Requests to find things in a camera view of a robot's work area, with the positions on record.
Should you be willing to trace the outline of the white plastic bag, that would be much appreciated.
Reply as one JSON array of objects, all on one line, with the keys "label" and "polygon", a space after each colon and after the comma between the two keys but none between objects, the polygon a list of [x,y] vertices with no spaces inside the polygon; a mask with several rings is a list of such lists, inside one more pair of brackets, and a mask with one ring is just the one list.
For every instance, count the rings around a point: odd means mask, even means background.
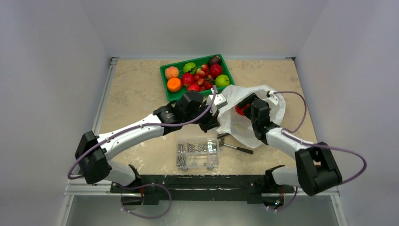
[{"label": "white plastic bag", "polygon": [[[245,116],[237,114],[235,106],[244,98],[252,93],[255,93],[261,100],[266,100],[266,93],[268,90],[275,91],[273,88],[267,85],[255,86],[255,87],[240,87],[236,85],[229,85],[223,91],[222,94],[227,99],[228,104],[223,108],[219,109],[218,121],[220,126],[216,128],[218,134],[229,133],[241,144],[249,148],[258,148],[263,143],[258,140],[253,132],[251,120]],[[280,125],[283,121],[286,102],[282,95],[276,94],[279,98],[278,106],[272,106],[270,111],[271,121]]]}]

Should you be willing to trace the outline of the fake red apple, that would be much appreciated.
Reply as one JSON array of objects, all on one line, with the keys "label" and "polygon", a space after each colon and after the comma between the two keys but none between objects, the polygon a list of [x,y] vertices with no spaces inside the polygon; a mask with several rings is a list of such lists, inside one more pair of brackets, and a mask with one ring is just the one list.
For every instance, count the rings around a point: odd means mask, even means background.
[{"label": "fake red apple", "polygon": [[195,83],[194,76],[191,73],[184,73],[180,79],[183,86],[190,86]]},{"label": "fake red apple", "polygon": [[221,74],[223,74],[223,68],[219,64],[213,64],[210,66],[209,75],[212,79],[217,78]]},{"label": "fake red apple", "polygon": [[200,85],[198,85],[197,83],[194,83],[194,84],[192,84],[192,85],[190,85],[190,86],[187,87],[187,91],[188,91],[188,92],[189,92],[189,91],[200,92],[200,89],[201,89],[201,87],[200,87]]}]

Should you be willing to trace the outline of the fake red cherry bunch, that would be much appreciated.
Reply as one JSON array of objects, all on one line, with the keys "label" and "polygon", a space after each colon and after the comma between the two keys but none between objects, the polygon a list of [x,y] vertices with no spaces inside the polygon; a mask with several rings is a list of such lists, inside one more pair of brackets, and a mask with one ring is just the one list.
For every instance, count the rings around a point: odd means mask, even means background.
[{"label": "fake red cherry bunch", "polygon": [[200,91],[209,90],[214,85],[214,79],[209,73],[209,66],[207,64],[202,64],[196,69],[194,79]]}]

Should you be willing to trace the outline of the fake green apple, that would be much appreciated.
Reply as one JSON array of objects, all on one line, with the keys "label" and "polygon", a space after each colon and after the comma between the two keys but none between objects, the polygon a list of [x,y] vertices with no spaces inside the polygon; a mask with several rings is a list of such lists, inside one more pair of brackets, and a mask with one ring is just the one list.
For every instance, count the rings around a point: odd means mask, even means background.
[{"label": "fake green apple", "polygon": [[221,74],[215,78],[215,85],[217,87],[226,87],[231,84],[230,78],[228,75]]}]

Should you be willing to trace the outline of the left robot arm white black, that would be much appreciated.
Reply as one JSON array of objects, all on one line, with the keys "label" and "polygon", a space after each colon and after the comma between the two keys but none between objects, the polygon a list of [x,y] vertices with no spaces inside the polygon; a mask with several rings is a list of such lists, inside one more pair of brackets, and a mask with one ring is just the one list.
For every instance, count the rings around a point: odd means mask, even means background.
[{"label": "left robot arm white black", "polygon": [[224,95],[214,91],[204,100],[197,91],[189,91],[179,99],[161,106],[145,118],[121,129],[95,135],[84,133],[74,154],[81,175],[68,175],[70,180],[84,178],[87,184],[102,180],[117,182],[128,192],[140,188],[139,174],[132,165],[121,165],[112,159],[146,140],[165,136],[190,124],[203,132],[219,127],[219,109],[227,104]]}]

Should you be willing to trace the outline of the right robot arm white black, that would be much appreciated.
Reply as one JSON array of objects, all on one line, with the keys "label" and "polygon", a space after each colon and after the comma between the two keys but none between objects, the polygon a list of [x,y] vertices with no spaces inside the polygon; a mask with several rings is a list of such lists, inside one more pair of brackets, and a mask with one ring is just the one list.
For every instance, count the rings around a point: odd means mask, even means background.
[{"label": "right robot arm white black", "polygon": [[279,99],[273,92],[262,100],[255,93],[241,100],[236,110],[251,121],[255,137],[266,145],[275,147],[295,160],[295,167],[284,165],[266,171],[265,188],[277,191],[282,185],[301,188],[307,195],[339,185],[341,172],[326,143],[310,143],[289,133],[271,119],[271,111],[278,107]]}]

